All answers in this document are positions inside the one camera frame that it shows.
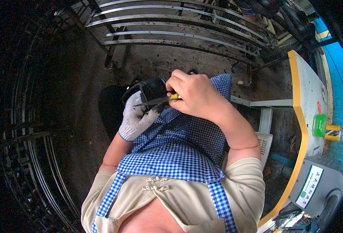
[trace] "yellow knife handle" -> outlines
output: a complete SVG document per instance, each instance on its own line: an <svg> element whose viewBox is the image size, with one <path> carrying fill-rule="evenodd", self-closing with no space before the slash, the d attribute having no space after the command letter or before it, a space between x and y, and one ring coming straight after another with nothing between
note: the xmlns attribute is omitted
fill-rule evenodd
<svg viewBox="0 0 343 233"><path fill-rule="evenodd" d="M180 95L178 93L175 93L174 95L170 96L171 100L178 100L181 99Z"/></svg>

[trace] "hand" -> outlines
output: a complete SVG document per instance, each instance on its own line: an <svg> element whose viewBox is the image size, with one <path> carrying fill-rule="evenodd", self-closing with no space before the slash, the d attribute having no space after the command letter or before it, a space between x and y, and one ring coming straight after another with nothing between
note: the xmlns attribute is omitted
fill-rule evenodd
<svg viewBox="0 0 343 233"><path fill-rule="evenodd" d="M169 105L182 113L214 122L217 112L229 102L214 88L206 75L187 75L174 70L166 82L167 91L176 91L183 100L170 100Z"/></svg>
<svg viewBox="0 0 343 233"><path fill-rule="evenodd" d="M157 112L157 105L148 112L145 106L134 107L141 104L141 91L136 92L126 101L124 118L118 133L122 139L133 141L150 127L155 119L160 115Z"/></svg>

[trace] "left hand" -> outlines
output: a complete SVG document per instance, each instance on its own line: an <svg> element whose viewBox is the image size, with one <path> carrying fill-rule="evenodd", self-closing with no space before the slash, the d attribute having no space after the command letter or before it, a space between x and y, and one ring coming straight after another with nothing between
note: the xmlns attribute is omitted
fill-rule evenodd
<svg viewBox="0 0 343 233"><path fill-rule="evenodd" d="M118 130L122 139L133 141L150 127L155 119L160 115L157 112L157 105L148 112L145 106L134 107L141 104L141 91L136 92L126 101L123 120Z"/></svg>

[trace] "green container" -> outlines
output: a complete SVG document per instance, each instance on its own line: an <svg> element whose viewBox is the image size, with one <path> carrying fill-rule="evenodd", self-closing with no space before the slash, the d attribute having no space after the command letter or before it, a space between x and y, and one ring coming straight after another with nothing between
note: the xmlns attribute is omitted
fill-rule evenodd
<svg viewBox="0 0 343 233"><path fill-rule="evenodd" d="M327 127L327 116L325 114L317 114L314 116L312 126L312 134L318 137L325 136L325 128Z"/></svg>

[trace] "yellow table edge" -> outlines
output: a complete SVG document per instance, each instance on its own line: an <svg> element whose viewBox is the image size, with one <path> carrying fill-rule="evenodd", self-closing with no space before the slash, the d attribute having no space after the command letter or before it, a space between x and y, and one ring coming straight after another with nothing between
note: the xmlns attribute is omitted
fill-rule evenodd
<svg viewBox="0 0 343 233"><path fill-rule="evenodd" d="M301 146L298 152L297 161L295 162L295 166L294 166L292 175L290 176L289 182L286 186L286 189L284 190L283 194L281 195L280 200L278 201L276 206L272 209L272 211L268 213L265 217L263 217L261 220L259 220L258 227L261 227L263 224L267 223L269 220L272 220L272 218L275 217L278 214L278 212L283 208L283 205L288 199L289 194L292 191L295 181L297 180L298 174L301 170L303 159L306 154L307 144L309 142L309 132L307 130L305 118L303 116L302 109L301 109L300 80L299 80L297 62L295 59L295 51L294 50L289 51L288 57L289 57L290 70L292 73L292 83L293 83L293 108L297 116L298 123L300 124L301 133L302 133Z"/></svg>

